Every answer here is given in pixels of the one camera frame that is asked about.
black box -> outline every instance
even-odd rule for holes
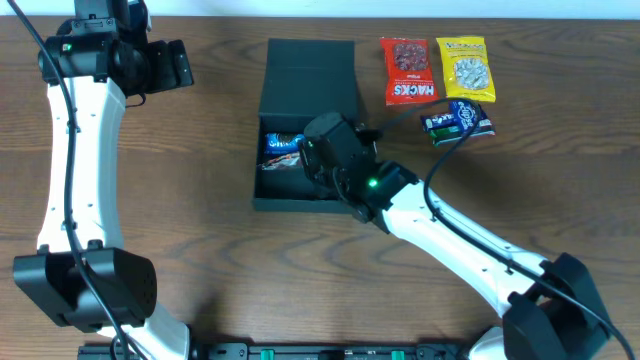
[[[302,167],[262,170],[265,134],[297,133],[318,115],[337,111],[358,120],[353,41],[269,39],[260,102],[253,205],[258,211],[349,213],[337,199],[321,199]]]

red snack bag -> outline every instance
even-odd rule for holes
[[[438,99],[427,40],[381,38],[389,73],[387,105],[416,104]]]

box lid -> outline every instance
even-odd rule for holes
[[[353,41],[269,39],[260,116],[357,120]]]

chip bag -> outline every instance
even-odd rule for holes
[[[438,99],[427,40],[380,39],[389,73],[387,105],[424,103]]]
[[[496,90],[489,71],[484,38],[464,36],[436,40],[442,53],[442,70],[447,97],[495,102]]]

wood grain surface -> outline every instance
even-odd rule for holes
[[[43,36],[62,18],[34,18]],[[356,41],[356,71],[375,126],[384,106],[378,38],[486,37],[498,135],[442,169],[434,189],[509,241],[589,267],[611,318],[640,346],[640,23],[527,20],[154,18],[157,39],[183,39],[196,84],[127,111],[118,209],[129,251],[150,258],[159,300],[203,340],[473,340],[499,320],[427,254],[349,216],[256,213],[257,111],[270,37]],[[14,285],[33,254],[51,163],[50,111],[22,25],[0,18],[0,358],[71,359],[84,342],[56,328]],[[426,174],[441,149],[417,119],[381,156]],[[624,359],[617,343],[601,359]]]

